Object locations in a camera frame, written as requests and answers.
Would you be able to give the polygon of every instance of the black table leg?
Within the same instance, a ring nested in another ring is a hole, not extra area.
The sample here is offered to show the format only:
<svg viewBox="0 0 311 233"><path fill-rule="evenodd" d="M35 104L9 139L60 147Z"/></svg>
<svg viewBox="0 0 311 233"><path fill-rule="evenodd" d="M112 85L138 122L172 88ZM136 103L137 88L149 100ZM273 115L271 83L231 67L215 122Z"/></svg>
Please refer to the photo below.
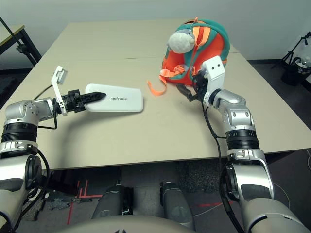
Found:
<svg viewBox="0 0 311 233"><path fill-rule="evenodd" d="M23 37L23 35L20 34L20 33L17 33L17 34L15 35L15 38L18 39L18 40L21 39L22 37ZM11 37L11 39L9 39L7 42L5 42L3 45L0 46L0 55L3 54L3 53L4 53L5 51L7 51L12 45L14 45L14 44L16 43L15 38L12 38L12 37Z"/></svg>
<svg viewBox="0 0 311 233"><path fill-rule="evenodd" d="M22 42L27 46L28 52L33 56L33 58L38 63L42 57L41 54L39 53L39 51L37 50L37 48L31 41L26 31L23 29L20 31L20 33L23 35L23 37L21 38Z"/></svg>

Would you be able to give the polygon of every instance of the tabletop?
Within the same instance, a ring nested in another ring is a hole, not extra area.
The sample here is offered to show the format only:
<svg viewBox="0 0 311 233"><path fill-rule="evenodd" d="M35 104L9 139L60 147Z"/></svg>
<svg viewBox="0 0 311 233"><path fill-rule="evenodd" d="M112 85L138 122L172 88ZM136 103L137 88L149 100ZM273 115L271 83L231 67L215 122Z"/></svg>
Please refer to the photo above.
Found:
<svg viewBox="0 0 311 233"><path fill-rule="evenodd" d="M13 26L9 26L9 28L11 29L11 31L13 32L14 35L16 35L17 33L19 33L21 30L24 29L24 25L13 25ZM0 46L4 45L5 42L7 42L9 39L11 39L12 36L11 34L7 31L7 29L3 26L0 26Z"/></svg>
<svg viewBox="0 0 311 233"><path fill-rule="evenodd" d="M38 146L51 169L217 157L200 103L189 103L173 84L163 96L155 97L146 84L148 79L154 88L162 88L158 74L166 42L182 22L69 24L1 109L0 123L8 104L33 99L50 85L56 66L63 66L68 75L61 93L74 89L84 93L89 83L139 88L144 109L141 113L83 111L58 116L57 130L38 129ZM225 88L246 98L261 149L270 153L310 147L308 127L234 47L225 69ZM54 96L52 89L42 95ZM215 132L224 135L221 115L211 109L209 117ZM53 121L40 125L52 126ZM220 142L226 156L225 140Z"/></svg>

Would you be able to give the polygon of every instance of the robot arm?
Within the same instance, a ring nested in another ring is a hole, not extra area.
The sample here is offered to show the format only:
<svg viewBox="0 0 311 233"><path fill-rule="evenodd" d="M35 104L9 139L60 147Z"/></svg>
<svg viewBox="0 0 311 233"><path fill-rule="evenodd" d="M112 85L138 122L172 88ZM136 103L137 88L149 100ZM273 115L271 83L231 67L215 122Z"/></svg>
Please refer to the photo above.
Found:
<svg viewBox="0 0 311 233"><path fill-rule="evenodd" d="M24 201L31 190L42 186L37 129L56 129L57 114L66 116L70 111L83 111L84 104L106 96L101 92L80 95L79 90L60 95L57 84L63 83L65 74L62 67L57 67L52 77L56 98L24 100L5 110L6 121L0 143L0 232L7 225L10 225L8 228L18 225ZM54 128L39 126L39 122L51 118L54 118Z"/></svg>
<svg viewBox="0 0 311 233"><path fill-rule="evenodd" d="M198 99L222 116L228 163L221 172L219 189L227 213L231 207L224 200L230 198L239 202L247 233L309 232L285 205L274 200L273 183L264 152L259 148L252 114L243 97L222 90L224 79L224 66L216 56L205 61L194 77L195 95L182 85L177 88L189 101ZM233 218L230 216L238 232L243 232Z"/></svg>

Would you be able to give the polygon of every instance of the black cable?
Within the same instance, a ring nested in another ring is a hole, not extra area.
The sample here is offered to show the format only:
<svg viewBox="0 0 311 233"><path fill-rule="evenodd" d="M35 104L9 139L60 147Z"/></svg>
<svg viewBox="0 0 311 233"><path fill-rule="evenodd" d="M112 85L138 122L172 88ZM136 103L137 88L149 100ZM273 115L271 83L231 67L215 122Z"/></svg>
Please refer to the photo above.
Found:
<svg viewBox="0 0 311 233"><path fill-rule="evenodd" d="M28 198L28 199L29 199L29 198L33 198L34 196L36 196L37 192L38 192L38 188L35 188L33 191L31 191L31 192L28 194L27 198Z"/></svg>
<svg viewBox="0 0 311 233"><path fill-rule="evenodd" d="M217 149L218 149L218 160L219 160L219 175L221 174L221 170L222 170L222 158L221 158L221 152L220 152L220 145L219 145L219 142L217 140L217 138L226 138L226 137L219 137L213 130L212 128L212 125L210 124L209 122L209 119L208 119L208 115L207 115L207 110L208 108L204 108L204 104L202 104L202 109L203 109L203 115L204 115L204 118L205 118L205 121L206 121L206 124L209 128L209 131L210 133L212 134L213 138L215 139L216 141L216 144L217 144Z"/></svg>
<svg viewBox="0 0 311 233"><path fill-rule="evenodd" d="M237 218L234 215L234 212L231 208L231 205L229 203L228 198L225 195L225 191L223 190L223 177L225 174L225 170L226 170L226 166L229 164L229 162L227 162L224 167L222 168L222 172L219 178L219 194L220 197L222 199L222 203L224 205L225 211L228 215L228 217L230 218L233 226L235 227L235 229L238 231L238 233L245 233L245 231L243 230L243 228L241 227L240 223L238 222Z"/></svg>
<svg viewBox="0 0 311 233"><path fill-rule="evenodd" d="M8 224L8 232L9 233L14 233L15 232L15 230L13 229L13 227L12 227L12 223L11 223L11 220L9 219L9 217L4 213L4 212L2 212L2 211L0 211L0 216L2 216L5 220L6 220L6 222L7 222L7 224Z"/></svg>
<svg viewBox="0 0 311 233"><path fill-rule="evenodd" d="M38 99L44 92L46 92L49 88L51 88L53 85L48 86L47 88L45 88L43 91L41 91L39 93L39 95L37 95L33 100Z"/></svg>
<svg viewBox="0 0 311 233"><path fill-rule="evenodd" d="M56 109L54 109L54 111L53 111L53 118L54 118L54 127L38 126L38 128L49 129L49 130L56 130L57 129L57 111L56 111Z"/></svg>
<svg viewBox="0 0 311 233"><path fill-rule="evenodd" d="M225 195L225 192L223 190L223 186L222 186L222 183L223 183L223 174L225 173L225 167L228 165L228 162L222 166L222 158L221 158L221 151L220 151L220 145L219 145L219 142L217 140L217 138L226 138L226 137L219 137L213 130L210 122L209 122L209 119L208 119L208 115L207 115L207 109L204 108L204 105L203 103L202 104L202 109L203 109L203 114L204 114L204 118L205 118L205 121L207 123L207 126L210 130L210 133L212 134L213 138L215 139L216 141L216 144L217 144L217 149L218 149L218 160L219 160L219 194L220 194L220 197L222 199L222 203L224 205L224 208L225 208L225 211L227 213L227 215L229 216L233 226L235 227L235 229L238 231L238 233L245 233L243 228L241 227L240 223L238 222L237 218L235 217L234 215L234 212L231 208L231 205L228 201L228 198L226 197Z"/></svg>
<svg viewBox="0 0 311 233"><path fill-rule="evenodd" d="M36 196L36 198L21 212L20 216L19 216L19 219L17 221L17 224L15 225L14 227L14 230L17 229L17 227L19 226L19 223L22 219L22 217L27 213L27 211L29 211L33 205L40 199L42 198L42 196L44 195L47 187L48 187L48 183L49 183L49 179L50 179L50 167L49 167L49 163L47 161L47 159L45 158L45 156L43 155L43 153L38 149L38 154L40 155L41 159L43 160L44 162L44 165L45 165L45 168L46 168L46 171L47 171L47 177L46 177L46 180L45 180L45 183L44 185L42 186L42 189L41 191L39 192L39 194Z"/></svg>
<svg viewBox="0 0 311 233"><path fill-rule="evenodd" d="M9 32L9 34L16 40L16 42L18 43L18 45L21 45L20 41L16 38L16 36L14 35L14 33L11 31L11 29L9 28L9 26L4 22L4 20L0 17L0 22L4 25L4 27L6 28L6 30Z"/></svg>

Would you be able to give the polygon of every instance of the unitree logo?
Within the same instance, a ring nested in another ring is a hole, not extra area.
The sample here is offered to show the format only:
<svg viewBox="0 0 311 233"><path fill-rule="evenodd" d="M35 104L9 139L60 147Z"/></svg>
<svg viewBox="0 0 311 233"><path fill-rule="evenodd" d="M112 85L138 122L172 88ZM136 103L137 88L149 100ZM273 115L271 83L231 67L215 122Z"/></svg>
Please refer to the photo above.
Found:
<svg viewBox="0 0 311 233"><path fill-rule="evenodd" d="M127 98L121 98L121 97L111 97L112 100L127 100Z"/></svg>

